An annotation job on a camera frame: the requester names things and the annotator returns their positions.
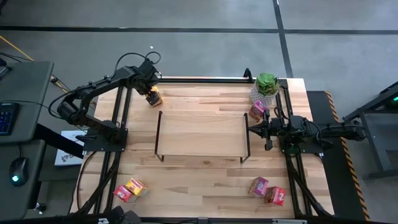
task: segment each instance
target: gray floor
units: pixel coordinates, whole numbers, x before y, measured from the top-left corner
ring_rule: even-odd
[[[285,29],[398,29],[395,0],[279,0]],[[2,24],[30,26],[104,26],[150,28],[276,29],[272,0],[36,0],[9,1]],[[35,60],[51,60],[54,74],[70,88],[110,74],[125,52],[159,51],[157,68],[164,75],[240,77],[270,72],[286,77],[278,34],[217,33],[77,33],[2,31]],[[397,81],[398,35],[287,34],[293,75],[304,78],[308,90],[328,90],[338,114],[344,116]],[[18,54],[0,42],[0,50]],[[131,57],[123,63],[137,64]],[[45,103],[62,92],[50,85]],[[75,129],[51,118],[40,121],[54,131]],[[376,170],[368,143],[351,142],[349,151],[358,176]],[[372,220],[396,223],[398,179],[361,181]],[[69,180],[49,182],[42,198],[52,209],[67,213],[72,190]]]

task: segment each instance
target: paper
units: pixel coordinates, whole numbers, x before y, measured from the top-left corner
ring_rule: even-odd
[[[61,135],[69,140],[75,141],[77,144],[84,146],[84,142],[78,141],[76,136],[85,135],[86,133],[82,130],[77,131],[62,131]],[[55,157],[55,166],[71,166],[71,165],[79,165],[82,163],[82,159],[77,158],[71,154],[67,154],[66,152],[58,149],[57,156]]]

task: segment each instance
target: keyboard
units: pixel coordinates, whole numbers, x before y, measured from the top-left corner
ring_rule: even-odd
[[[11,135],[18,109],[18,103],[2,103],[0,105],[0,136]]]

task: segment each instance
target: potted plant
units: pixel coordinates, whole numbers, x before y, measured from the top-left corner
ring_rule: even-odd
[[[254,82],[250,91],[250,100],[255,103],[257,100],[265,105],[270,105],[272,99],[279,92],[278,78],[273,74],[261,73]]]

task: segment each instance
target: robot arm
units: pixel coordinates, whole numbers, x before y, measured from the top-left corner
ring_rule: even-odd
[[[362,141],[366,138],[364,128],[357,121],[349,123],[315,124],[302,116],[291,116],[287,124],[282,124],[281,118],[271,118],[266,110],[260,124],[249,127],[249,130],[266,138],[266,150],[272,149],[271,136],[283,137],[286,145],[298,146],[301,142],[311,140],[324,149],[333,144],[325,138],[343,137],[349,140]]]
[[[87,114],[90,101],[100,94],[106,93],[119,86],[134,88],[140,95],[147,95],[149,104],[154,105],[160,97],[151,88],[158,84],[157,69],[153,62],[145,59],[139,67],[119,68],[111,77],[104,76],[96,82],[89,82],[86,86],[79,86],[71,91],[57,108],[61,118],[72,125],[87,126],[95,129],[107,142],[116,143],[120,141],[119,128],[111,121],[100,121]],[[73,102],[80,100],[77,106]]]

